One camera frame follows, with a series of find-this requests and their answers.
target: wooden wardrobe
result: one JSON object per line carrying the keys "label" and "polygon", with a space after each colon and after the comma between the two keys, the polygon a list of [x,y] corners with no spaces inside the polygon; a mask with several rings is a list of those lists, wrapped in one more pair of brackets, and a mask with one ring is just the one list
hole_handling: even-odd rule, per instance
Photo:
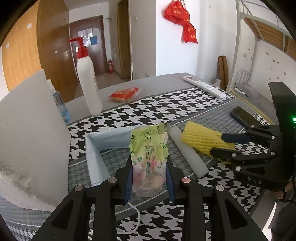
{"label": "wooden wardrobe", "polygon": [[63,0],[38,0],[12,27],[2,45],[2,65],[11,91],[40,69],[65,102],[78,79],[69,40],[69,10]]}

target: white bottle cap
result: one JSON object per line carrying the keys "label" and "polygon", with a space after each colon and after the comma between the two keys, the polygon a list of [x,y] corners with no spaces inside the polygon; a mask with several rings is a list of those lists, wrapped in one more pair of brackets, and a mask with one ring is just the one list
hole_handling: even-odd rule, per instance
{"label": "white bottle cap", "polygon": [[47,84],[48,84],[48,86],[49,86],[50,93],[53,95],[53,94],[56,92],[56,90],[55,90],[55,88],[54,88],[54,86],[53,86],[53,84],[52,84],[52,81],[51,81],[50,79],[47,80]]}

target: silver rivet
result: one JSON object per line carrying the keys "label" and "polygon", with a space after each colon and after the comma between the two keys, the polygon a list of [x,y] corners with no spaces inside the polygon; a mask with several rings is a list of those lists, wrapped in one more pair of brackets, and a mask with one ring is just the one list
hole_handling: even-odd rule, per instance
{"label": "silver rivet", "polygon": [[182,178],[182,182],[183,183],[190,183],[191,182],[191,179],[188,178],[188,177],[184,177],[184,178]]}
{"label": "silver rivet", "polygon": [[117,179],[116,179],[116,177],[111,177],[111,178],[108,179],[108,182],[109,183],[116,183]]}
{"label": "silver rivet", "polygon": [[80,191],[83,190],[83,186],[82,185],[77,185],[74,189],[75,189],[76,192],[80,192]]}
{"label": "silver rivet", "polygon": [[218,191],[223,191],[223,190],[224,190],[224,187],[223,187],[222,185],[218,184],[218,185],[216,186],[216,189],[217,189]]}

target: fire extinguisher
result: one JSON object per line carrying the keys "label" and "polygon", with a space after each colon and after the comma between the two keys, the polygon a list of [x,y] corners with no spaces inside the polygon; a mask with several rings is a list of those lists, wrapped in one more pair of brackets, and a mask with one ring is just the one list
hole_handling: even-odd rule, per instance
{"label": "fire extinguisher", "polygon": [[113,61],[111,59],[108,60],[108,68],[109,74],[113,74]]}

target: folded light blue cloth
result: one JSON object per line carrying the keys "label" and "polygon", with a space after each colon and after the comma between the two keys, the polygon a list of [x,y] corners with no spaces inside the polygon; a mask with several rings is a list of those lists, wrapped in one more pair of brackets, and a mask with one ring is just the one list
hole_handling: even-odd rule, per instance
{"label": "folded light blue cloth", "polygon": [[126,126],[111,130],[88,133],[85,136],[86,161],[92,186],[110,178],[101,151],[107,149],[128,148],[132,129],[142,125]]}

